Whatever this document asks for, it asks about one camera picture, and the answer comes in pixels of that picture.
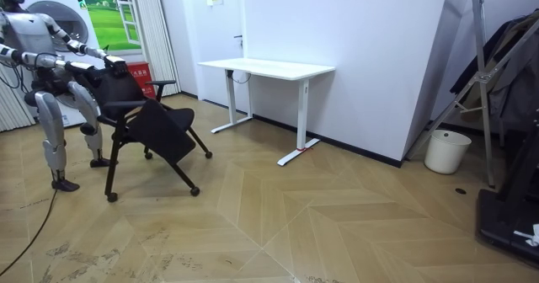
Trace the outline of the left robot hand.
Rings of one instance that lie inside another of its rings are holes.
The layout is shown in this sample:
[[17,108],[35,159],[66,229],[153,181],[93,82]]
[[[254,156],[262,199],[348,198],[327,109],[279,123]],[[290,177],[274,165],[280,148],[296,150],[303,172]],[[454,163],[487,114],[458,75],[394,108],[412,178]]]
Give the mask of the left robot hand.
[[112,73],[114,73],[114,75],[118,77],[122,77],[129,72],[125,60],[118,56],[106,55],[104,56],[103,60],[105,66],[108,67],[112,71]]

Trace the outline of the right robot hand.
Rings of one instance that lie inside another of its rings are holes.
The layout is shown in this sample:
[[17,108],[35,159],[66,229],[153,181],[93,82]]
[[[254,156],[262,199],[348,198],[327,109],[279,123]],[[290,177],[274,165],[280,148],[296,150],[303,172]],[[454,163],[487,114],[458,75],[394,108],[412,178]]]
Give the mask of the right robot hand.
[[90,83],[101,81],[100,71],[95,66],[78,61],[67,61],[64,69],[74,76],[84,77]]

